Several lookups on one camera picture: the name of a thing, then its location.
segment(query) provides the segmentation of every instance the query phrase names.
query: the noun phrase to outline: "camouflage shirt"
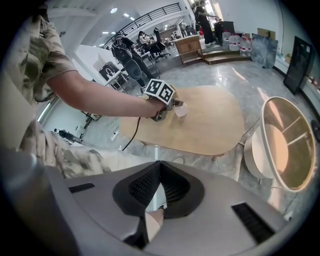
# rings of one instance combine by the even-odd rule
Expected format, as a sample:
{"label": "camouflage shirt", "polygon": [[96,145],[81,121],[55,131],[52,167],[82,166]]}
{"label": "camouflage shirt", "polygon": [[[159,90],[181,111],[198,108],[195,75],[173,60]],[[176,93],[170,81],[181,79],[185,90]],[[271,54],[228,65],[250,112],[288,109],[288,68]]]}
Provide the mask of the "camouflage shirt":
{"label": "camouflage shirt", "polygon": [[[48,79],[75,70],[54,25],[38,15],[26,20],[18,31],[2,65],[1,82],[6,74],[7,81],[34,106],[35,102],[45,102],[55,96],[46,84]],[[20,149],[34,154],[45,165],[58,167],[66,178],[110,171],[96,150],[70,147],[55,132],[43,130],[35,119],[27,127]]]}

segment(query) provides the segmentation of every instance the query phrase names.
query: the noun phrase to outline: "black vent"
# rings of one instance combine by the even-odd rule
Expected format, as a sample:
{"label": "black vent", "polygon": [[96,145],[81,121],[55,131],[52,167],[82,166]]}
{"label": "black vent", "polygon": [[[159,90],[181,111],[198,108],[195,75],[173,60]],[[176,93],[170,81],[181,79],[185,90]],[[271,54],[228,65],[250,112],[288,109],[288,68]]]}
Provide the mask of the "black vent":
{"label": "black vent", "polygon": [[167,166],[162,166],[161,184],[168,207],[183,199],[190,190],[187,179]]}
{"label": "black vent", "polygon": [[129,194],[147,207],[160,184],[160,164],[129,185]]}
{"label": "black vent", "polygon": [[85,183],[85,184],[81,184],[81,185],[77,185],[77,186],[71,186],[71,187],[69,187],[69,190],[73,194],[73,193],[77,193],[80,191],[92,189],[94,187],[95,187],[95,185],[93,185],[92,183]]}
{"label": "black vent", "polygon": [[261,244],[275,234],[264,220],[245,202],[231,207],[258,244]]}

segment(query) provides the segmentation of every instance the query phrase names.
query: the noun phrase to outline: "marble floor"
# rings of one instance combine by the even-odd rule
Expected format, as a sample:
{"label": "marble floor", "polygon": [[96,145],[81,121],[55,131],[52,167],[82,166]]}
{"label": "marble floor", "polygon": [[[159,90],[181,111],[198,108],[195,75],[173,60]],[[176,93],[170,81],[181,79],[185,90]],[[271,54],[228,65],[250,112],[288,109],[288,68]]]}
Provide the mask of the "marble floor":
{"label": "marble floor", "polygon": [[[161,59],[158,65],[165,65],[165,61],[165,59]],[[245,130],[248,130],[257,121],[264,101],[272,96],[283,97],[291,101],[300,109],[309,122],[315,119],[304,98],[299,94],[293,95],[283,85],[284,78],[277,71],[262,69],[251,61],[229,62],[217,65],[207,65],[201,62],[186,67],[171,68],[162,72],[160,76],[161,80],[173,84],[176,88],[210,85],[228,90],[237,98],[242,109]],[[130,93],[138,95],[139,91],[139,88],[135,87]],[[119,118],[102,117],[99,121],[89,126],[83,137],[84,144],[100,149],[123,149],[130,140],[129,137],[118,135],[114,141],[110,139],[113,132],[118,130]],[[242,142],[244,143],[253,132],[254,128],[242,138]],[[319,144],[317,144],[316,163],[319,159],[319,149]],[[276,193],[279,200],[277,209],[288,216],[294,217],[303,213],[319,192],[317,166],[311,183],[299,193],[291,193],[283,189],[274,188],[272,187],[273,181],[270,179],[258,180],[246,169],[243,158],[244,148],[240,144],[224,156],[218,157],[215,161],[208,156],[195,155],[155,145],[144,146],[137,140],[132,141],[126,152],[154,160],[178,161],[178,163],[194,166],[207,172],[230,177],[269,203],[271,203],[274,190],[278,190]]]}

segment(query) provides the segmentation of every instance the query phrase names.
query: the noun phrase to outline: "wooden cabinet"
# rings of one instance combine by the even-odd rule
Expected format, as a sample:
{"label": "wooden cabinet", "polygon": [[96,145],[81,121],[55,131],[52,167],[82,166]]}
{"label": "wooden cabinet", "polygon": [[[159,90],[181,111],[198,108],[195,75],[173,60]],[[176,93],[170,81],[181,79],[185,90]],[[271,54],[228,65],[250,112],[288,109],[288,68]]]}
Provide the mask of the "wooden cabinet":
{"label": "wooden cabinet", "polygon": [[204,61],[200,38],[198,35],[190,35],[185,38],[177,39],[174,41],[182,64],[189,62],[202,60]]}

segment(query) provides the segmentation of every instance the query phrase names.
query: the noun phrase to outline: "wooden step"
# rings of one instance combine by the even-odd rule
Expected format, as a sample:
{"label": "wooden step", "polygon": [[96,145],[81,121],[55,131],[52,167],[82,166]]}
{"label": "wooden step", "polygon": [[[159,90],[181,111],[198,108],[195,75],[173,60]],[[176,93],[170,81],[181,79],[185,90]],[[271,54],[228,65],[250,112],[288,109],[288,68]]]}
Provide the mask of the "wooden step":
{"label": "wooden step", "polygon": [[221,55],[229,55],[229,54],[240,54],[240,51],[232,51],[232,50],[212,50],[203,53],[204,58],[221,56]]}
{"label": "wooden step", "polygon": [[251,57],[243,57],[240,54],[227,54],[213,57],[205,57],[204,62],[208,65],[214,65],[227,62],[250,61]]}

